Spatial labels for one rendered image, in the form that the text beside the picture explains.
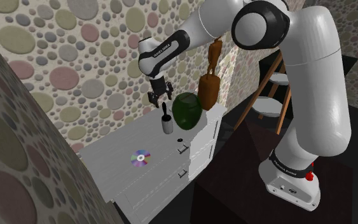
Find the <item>shiny compact disc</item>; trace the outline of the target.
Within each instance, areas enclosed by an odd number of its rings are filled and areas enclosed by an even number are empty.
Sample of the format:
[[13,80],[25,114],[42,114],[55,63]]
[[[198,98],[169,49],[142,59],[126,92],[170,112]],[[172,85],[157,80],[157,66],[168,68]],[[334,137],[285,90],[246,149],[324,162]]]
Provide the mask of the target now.
[[132,156],[130,157],[130,161],[132,165],[135,167],[143,167],[148,164],[150,158],[151,158],[150,152],[146,150],[137,150],[134,153],[132,153]]

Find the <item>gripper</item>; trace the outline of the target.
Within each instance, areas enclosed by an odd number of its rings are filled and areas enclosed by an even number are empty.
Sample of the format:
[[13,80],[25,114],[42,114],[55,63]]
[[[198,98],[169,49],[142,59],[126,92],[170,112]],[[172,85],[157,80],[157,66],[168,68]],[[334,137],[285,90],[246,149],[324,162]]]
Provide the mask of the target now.
[[159,108],[158,100],[159,95],[167,93],[168,99],[172,99],[173,87],[171,82],[165,82],[165,78],[161,77],[158,79],[150,80],[151,87],[153,92],[148,92],[148,99],[151,104],[153,104],[156,108]]

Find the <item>dark green round vase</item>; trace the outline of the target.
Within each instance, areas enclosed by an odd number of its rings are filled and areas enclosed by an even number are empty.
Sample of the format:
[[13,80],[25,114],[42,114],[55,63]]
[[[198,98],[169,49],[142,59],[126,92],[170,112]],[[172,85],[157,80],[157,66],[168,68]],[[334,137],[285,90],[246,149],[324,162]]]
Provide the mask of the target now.
[[172,103],[174,120],[183,130],[195,127],[200,120],[202,111],[198,96],[191,92],[179,94]]

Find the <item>white chest of drawers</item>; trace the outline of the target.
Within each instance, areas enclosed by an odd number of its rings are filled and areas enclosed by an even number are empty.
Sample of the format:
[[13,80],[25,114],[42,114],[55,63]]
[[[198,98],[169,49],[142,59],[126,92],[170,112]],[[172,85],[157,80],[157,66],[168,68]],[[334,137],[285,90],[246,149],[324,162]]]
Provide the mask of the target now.
[[[173,133],[165,134],[163,111],[154,109],[79,154],[104,201],[115,201],[130,224],[149,224],[213,159],[225,112],[216,103],[192,129],[174,124]],[[130,157],[137,150],[150,152],[147,165],[132,165]]]

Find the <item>white cup with black brush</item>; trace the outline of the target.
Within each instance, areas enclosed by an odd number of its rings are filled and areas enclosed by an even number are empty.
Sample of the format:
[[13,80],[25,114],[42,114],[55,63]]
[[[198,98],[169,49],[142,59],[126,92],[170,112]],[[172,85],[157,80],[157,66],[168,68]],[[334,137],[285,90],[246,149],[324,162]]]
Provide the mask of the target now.
[[162,103],[163,116],[162,116],[162,129],[165,134],[173,133],[172,117],[167,113],[167,105]]

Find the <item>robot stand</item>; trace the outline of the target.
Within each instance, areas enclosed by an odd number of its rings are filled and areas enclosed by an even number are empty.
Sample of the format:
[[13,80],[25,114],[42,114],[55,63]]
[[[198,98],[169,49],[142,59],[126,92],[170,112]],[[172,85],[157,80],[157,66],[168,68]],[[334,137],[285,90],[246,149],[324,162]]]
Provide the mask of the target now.
[[352,169],[330,157],[313,165],[320,201],[281,178],[267,188],[259,164],[280,136],[245,121],[195,181],[191,224],[352,224]]

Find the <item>brown wooden figure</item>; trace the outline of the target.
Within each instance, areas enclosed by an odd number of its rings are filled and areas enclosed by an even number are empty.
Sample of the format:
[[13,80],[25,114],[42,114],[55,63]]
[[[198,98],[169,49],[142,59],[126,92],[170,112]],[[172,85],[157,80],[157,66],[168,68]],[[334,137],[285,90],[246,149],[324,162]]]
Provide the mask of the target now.
[[200,77],[198,83],[198,98],[204,110],[209,110],[215,105],[219,93],[220,78],[215,75],[217,62],[221,54],[223,42],[216,38],[209,45],[207,72]]

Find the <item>wooden ladder shelf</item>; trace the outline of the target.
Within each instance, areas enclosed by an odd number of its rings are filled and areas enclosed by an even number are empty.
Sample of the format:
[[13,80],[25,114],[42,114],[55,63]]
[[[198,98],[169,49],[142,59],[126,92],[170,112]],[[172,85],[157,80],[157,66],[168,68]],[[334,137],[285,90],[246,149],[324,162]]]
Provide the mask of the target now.
[[[249,111],[253,109],[259,114],[259,119],[262,119],[263,117],[278,118],[275,133],[278,135],[280,134],[282,124],[287,112],[287,107],[291,99],[291,88],[285,71],[286,67],[285,63],[283,62],[282,53],[279,52],[272,65],[270,66],[269,70],[267,71],[265,77],[259,84],[258,89],[254,92],[244,112],[241,114],[240,118],[235,124],[234,130],[239,127],[239,125],[244,121]],[[268,95],[260,95],[268,82],[272,84]],[[286,86],[286,94],[283,103],[279,102],[274,98],[274,95],[279,86]]]

